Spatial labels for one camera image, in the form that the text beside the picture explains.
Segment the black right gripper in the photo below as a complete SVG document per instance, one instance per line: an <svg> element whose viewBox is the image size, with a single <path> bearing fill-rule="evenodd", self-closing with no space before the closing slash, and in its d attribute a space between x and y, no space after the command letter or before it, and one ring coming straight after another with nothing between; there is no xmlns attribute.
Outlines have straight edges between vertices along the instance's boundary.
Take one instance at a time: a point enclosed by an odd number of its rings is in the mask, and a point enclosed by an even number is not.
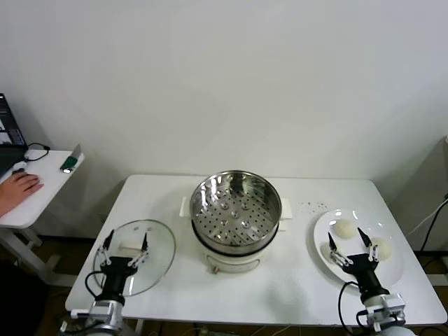
<svg viewBox="0 0 448 336"><path fill-rule="evenodd" d="M388 295L389 291L381 285L375 274L379 262L379 246L359 227L357 230L365 247L364 252L346 257L338 251L333 237L328 233L330 259L342 268L343 272L355 277L361 297Z"/></svg>

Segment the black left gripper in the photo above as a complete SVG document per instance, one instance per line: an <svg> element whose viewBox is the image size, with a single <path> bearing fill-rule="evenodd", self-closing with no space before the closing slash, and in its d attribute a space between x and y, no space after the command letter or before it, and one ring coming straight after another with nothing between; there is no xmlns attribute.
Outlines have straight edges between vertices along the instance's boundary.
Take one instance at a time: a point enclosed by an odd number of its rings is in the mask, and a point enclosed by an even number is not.
<svg viewBox="0 0 448 336"><path fill-rule="evenodd" d="M149 255L147 234L144 235L140 253L133 259L128 257L111 257L109 247L115 230L112 230L98 248L101 272L105 276L100 298L123 298L126 280L136 274L136 268Z"/></svg>

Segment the person's hand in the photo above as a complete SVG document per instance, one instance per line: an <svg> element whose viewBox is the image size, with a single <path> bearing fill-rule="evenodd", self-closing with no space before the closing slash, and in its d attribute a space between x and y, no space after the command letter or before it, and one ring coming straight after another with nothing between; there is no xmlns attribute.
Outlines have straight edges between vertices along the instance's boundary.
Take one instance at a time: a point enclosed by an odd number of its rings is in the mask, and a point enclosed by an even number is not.
<svg viewBox="0 0 448 336"><path fill-rule="evenodd" d="M9 179L7 187L7 208L10 211L42 189L43 184L37 175L17 173Z"/></svg>

